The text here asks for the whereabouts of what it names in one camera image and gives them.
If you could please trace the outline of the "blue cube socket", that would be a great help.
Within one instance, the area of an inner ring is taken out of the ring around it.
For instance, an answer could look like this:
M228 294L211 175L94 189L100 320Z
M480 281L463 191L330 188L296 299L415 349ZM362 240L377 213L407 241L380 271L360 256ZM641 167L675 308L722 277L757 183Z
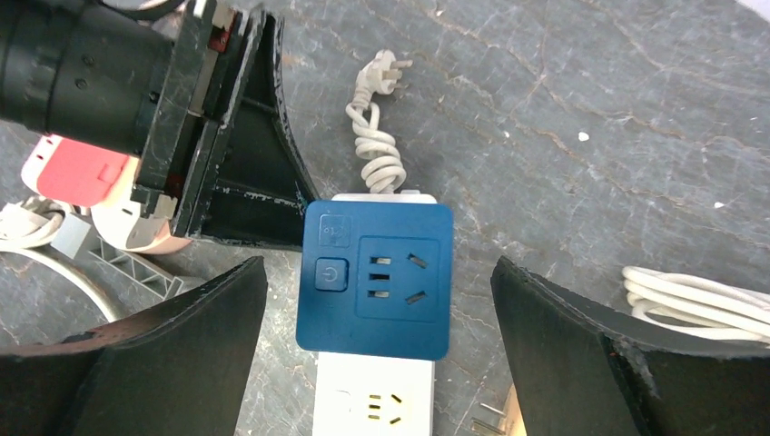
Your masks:
M452 211L439 203L311 203L298 345L315 352L444 358L453 230Z

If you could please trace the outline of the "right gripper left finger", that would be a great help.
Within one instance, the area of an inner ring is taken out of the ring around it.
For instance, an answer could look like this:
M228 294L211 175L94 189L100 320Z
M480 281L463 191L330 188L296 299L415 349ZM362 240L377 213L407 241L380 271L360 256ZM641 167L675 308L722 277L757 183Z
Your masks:
M267 300L261 257L59 343L1 352L4 435L233 435Z

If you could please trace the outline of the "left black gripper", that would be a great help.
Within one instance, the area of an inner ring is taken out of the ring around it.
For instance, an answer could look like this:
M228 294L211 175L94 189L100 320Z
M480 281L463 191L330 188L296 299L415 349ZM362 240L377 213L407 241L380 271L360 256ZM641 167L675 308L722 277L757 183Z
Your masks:
M131 197L173 235L197 237L202 220L217 243L299 250L318 193L288 120L283 20L255 15L241 78L240 13L222 1L182 7L169 37L152 22L174 1L4 1L1 118L137 157Z

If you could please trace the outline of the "tan wooden cube socket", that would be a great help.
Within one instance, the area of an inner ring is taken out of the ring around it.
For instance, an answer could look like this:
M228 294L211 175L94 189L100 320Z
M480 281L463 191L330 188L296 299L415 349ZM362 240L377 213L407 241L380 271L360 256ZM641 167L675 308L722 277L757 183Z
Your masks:
M471 430L483 436L526 436L527 430L514 385L508 389L502 406L478 403L480 416L471 418Z

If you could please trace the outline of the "pink plug adapter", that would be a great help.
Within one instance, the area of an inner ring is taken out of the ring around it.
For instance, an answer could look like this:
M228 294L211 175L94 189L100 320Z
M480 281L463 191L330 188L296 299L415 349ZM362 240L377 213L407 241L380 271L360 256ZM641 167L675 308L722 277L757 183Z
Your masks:
M107 198L130 162L127 154L44 135L25 161L21 178L39 195L91 207Z

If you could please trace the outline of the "long white power strip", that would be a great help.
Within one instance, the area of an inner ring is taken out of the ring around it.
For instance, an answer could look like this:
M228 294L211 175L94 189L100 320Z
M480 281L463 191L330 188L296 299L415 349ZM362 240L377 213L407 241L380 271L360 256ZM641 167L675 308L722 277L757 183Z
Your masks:
M342 193L325 201L438 203L426 193ZM428 435L437 361L316 352L316 435Z

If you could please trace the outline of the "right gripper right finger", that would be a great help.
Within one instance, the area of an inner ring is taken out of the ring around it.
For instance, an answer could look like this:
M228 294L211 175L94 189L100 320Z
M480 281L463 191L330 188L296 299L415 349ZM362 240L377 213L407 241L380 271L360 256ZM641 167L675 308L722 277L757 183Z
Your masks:
M501 257L495 311L529 435L766 435L769 352L615 311Z

